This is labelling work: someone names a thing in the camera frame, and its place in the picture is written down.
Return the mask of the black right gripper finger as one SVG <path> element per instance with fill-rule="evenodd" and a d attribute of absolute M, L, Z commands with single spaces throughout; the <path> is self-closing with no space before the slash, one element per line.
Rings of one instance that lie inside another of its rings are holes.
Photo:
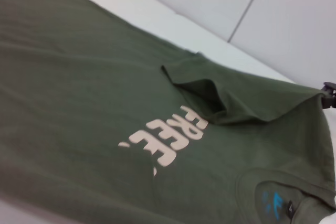
<path fill-rule="evenodd" d="M 322 90 L 328 93 L 330 96 L 335 96 L 336 84 L 333 82 L 324 82 Z"/>
<path fill-rule="evenodd" d="M 336 96 L 328 95 L 321 98 L 321 105 L 323 109 L 336 108 Z"/>

